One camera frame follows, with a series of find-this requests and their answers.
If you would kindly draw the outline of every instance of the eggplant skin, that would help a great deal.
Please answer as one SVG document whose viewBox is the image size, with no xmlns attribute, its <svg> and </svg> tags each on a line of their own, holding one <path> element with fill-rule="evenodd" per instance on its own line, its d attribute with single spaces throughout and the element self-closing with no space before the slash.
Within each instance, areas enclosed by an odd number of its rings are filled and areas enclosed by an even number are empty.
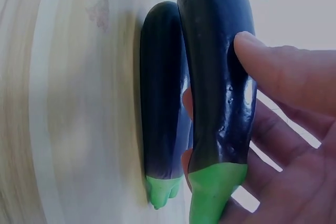
<svg viewBox="0 0 336 224">
<path fill-rule="evenodd" d="M 145 174 L 183 175 L 191 119 L 182 95 L 189 74 L 177 3 L 161 2 L 145 18 L 140 39 L 141 116 Z"/>
<path fill-rule="evenodd" d="M 218 163 L 246 164 L 257 85 L 233 46 L 238 32 L 255 34 L 249 0 L 177 0 L 194 105 L 188 172 Z"/>
</svg>

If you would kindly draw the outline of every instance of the fingernail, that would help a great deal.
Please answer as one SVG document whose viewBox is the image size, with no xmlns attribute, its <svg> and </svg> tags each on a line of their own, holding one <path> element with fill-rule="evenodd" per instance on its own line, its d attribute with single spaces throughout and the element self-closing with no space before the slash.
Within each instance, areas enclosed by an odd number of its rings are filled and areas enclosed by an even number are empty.
<svg viewBox="0 0 336 224">
<path fill-rule="evenodd" d="M 257 39 L 253 34 L 242 31 L 238 33 L 236 39 L 240 40 L 240 42 L 248 44 L 249 46 L 253 47 L 266 47 L 264 43 L 262 43 L 259 39 Z"/>
</svg>

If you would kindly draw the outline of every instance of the skin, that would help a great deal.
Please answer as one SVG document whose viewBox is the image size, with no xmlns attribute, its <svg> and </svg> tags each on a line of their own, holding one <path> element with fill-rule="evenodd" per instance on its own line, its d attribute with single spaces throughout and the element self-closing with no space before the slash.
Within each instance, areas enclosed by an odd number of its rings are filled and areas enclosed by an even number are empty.
<svg viewBox="0 0 336 224">
<path fill-rule="evenodd" d="M 250 149 L 243 187 L 260 205 L 250 213 L 231 199 L 220 223 L 336 223 L 336 51 L 271 48 L 247 32 L 237 34 L 234 46 L 258 89 L 321 145 L 310 146 L 258 101 L 252 141 L 283 171 Z M 190 88 L 183 102 L 193 119 Z M 192 149 L 182 156 L 185 174 L 191 153 Z"/>
</svg>

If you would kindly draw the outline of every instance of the eggplant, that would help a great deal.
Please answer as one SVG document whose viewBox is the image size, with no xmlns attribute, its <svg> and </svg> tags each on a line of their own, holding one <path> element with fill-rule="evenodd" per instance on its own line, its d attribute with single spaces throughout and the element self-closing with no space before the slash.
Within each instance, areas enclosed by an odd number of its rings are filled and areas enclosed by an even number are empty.
<svg viewBox="0 0 336 224">
<path fill-rule="evenodd" d="M 249 0 L 177 0 L 193 94 L 194 143 L 188 178 L 190 224 L 217 224 L 245 180 L 257 83 L 234 50 L 255 34 Z"/>
<path fill-rule="evenodd" d="M 144 171 L 151 204 L 177 195 L 183 178 L 191 119 L 182 103 L 189 74 L 177 3 L 161 2 L 147 14 L 140 38 L 140 96 Z"/>
</svg>

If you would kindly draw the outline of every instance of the wooden cutting board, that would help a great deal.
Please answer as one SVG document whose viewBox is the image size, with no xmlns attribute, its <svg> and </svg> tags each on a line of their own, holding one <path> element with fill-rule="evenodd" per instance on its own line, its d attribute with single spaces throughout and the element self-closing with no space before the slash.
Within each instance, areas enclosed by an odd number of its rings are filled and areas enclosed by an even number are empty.
<svg viewBox="0 0 336 224">
<path fill-rule="evenodd" d="M 186 223 L 143 182 L 140 29 L 165 0 L 0 0 L 0 223 Z"/>
</svg>

